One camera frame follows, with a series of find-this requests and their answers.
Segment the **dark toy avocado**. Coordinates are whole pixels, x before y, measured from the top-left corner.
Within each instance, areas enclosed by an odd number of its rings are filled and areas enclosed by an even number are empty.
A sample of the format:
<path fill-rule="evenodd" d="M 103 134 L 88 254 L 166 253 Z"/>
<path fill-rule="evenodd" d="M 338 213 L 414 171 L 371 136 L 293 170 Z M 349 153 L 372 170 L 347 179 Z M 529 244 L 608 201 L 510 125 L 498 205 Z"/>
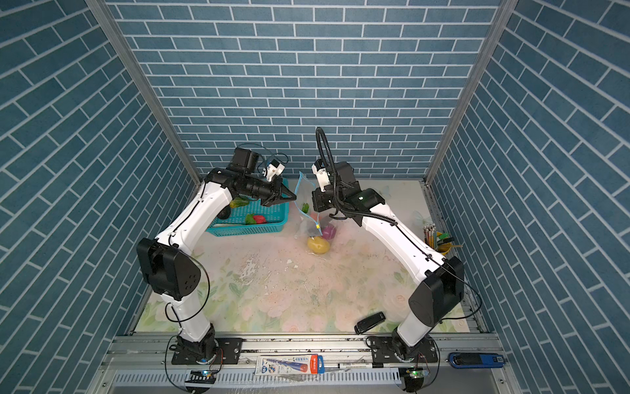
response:
<path fill-rule="evenodd" d="M 220 220 L 228 220 L 228 218 L 231 216 L 231 206 L 228 205 L 225 208 L 223 208 L 218 214 L 217 214 L 217 218 Z"/>

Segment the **purple toy onion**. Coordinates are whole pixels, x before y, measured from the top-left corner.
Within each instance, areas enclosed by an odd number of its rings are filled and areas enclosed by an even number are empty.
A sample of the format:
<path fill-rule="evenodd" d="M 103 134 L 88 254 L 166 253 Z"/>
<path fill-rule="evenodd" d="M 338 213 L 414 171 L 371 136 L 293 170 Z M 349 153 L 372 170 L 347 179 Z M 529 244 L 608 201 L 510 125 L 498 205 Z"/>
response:
<path fill-rule="evenodd" d="M 333 224 L 328 224 L 322 230 L 322 237 L 327 241 L 331 241 L 336 237 L 337 229 Z"/>

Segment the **clear zip top bag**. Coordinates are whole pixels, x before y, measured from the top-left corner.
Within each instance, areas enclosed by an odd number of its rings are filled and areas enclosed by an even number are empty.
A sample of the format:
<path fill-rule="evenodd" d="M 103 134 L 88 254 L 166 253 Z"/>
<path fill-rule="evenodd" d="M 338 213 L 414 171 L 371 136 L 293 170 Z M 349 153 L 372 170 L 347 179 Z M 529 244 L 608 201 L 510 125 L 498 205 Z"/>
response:
<path fill-rule="evenodd" d="M 325 228 L 326 225 L 334 225 L 333 220 L 328 216 L 327 210 L 324 213 L 318 213 L 315 211 L 315 203 L 313 203 L 312 200 L 313 191 L 319 191 L 318 185 L 309 180 L 308 177 L 306 177 L 303 172 L 301 172 L 294 190 L 294 193 L 297 196 L 297 200 L 294 201 L 294 205 L 298 214 L 298 227 L 294 238 L 301 244 L 304 244 L 308 252 L 312 254 L 314 253 L 307 247 L 308 238 L 314 236 L 322 236 L 322 230 L 323 228 Z M 309 213 L 303 213 L 301 211 L 303 203 L 309 204 Z M 334 239 L 329 241 L 331 247 L 333 245 Z"/>

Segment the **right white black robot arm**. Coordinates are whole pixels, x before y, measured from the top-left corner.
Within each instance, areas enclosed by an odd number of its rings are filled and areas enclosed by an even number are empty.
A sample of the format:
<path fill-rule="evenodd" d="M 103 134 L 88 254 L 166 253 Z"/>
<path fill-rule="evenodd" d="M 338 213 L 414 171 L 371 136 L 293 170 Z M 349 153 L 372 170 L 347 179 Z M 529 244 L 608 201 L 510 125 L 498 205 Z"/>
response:
<path fill-rule="evenodd" d="M 419 344 L 464 298 L 464 263 L 447 259 L 400 222 L 385 199 L 373 189 L 362 189 L 346 162 L 318 159 L 312 166 L 318 186 L 313 209 L 336 209 L 373 234 L 402 263 L 417 284 L 409 298 L 410 313 L 393 331 L 396 356 L 410 361 Z"/>

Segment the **yellow toy lemon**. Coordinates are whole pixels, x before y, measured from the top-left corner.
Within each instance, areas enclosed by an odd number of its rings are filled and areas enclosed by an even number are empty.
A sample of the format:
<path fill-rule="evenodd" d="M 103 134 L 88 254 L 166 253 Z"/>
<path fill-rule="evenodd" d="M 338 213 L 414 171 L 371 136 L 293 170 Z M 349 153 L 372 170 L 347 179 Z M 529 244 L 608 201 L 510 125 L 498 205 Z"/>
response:
<path fill-rule="evenodd" d="M 314 236 L 314 237 L 308 238 L 307 247 L 314 254 L 326 254 L 331 249 L 331 244 L 328 240 L 324 239 L 322 236 Z"/>

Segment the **teal plastic basket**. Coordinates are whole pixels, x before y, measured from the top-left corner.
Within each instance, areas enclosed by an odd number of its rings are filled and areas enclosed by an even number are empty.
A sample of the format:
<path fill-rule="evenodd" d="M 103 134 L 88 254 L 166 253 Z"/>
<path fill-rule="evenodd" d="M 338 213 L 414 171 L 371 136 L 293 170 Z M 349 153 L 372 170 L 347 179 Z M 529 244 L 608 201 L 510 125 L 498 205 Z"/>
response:
<path fill-rule="evenodd" d="M 214 236 L 244 236 L 259 233 L 273 233 L 282 230 L 288 218 L 289 203 L 264 207 L 259 200 L 240 196 L 232 198 L 226 187 L 222 185 L 224 177 L 221 172 L 210 173 L 204 181 L 206 191 L 217 191 L 221 201 L 220 210 L 231 206 L 228 220 L 220 220 L 217 214 L 211 216 L 207 232 Z"/>

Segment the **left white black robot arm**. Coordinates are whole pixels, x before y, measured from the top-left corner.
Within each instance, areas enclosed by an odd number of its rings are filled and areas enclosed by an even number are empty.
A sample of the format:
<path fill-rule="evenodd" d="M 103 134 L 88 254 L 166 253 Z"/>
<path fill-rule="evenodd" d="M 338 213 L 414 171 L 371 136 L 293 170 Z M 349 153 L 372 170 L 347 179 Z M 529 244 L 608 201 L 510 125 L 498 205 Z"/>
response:
<path fill-rule="evenodd" d="M 212 364 L 219 351 L 215 330 L 204 316 L 209 298 L 200 301 L 197 288 L 206 269 L 193 257 L 193 249 L 215 218 L 224 216 L 236 197 L 258 200 L 269 207 L 296 200 L 282 180 L 284 166 L 267 166 L 264 177 L 231 165 L 215 168 L 201 183 L 193 201 L 155 238 L 137 246 L 143 279 L 166 302 L 166 316 L 179 327 L 175 350 L 192 364 Z"/>

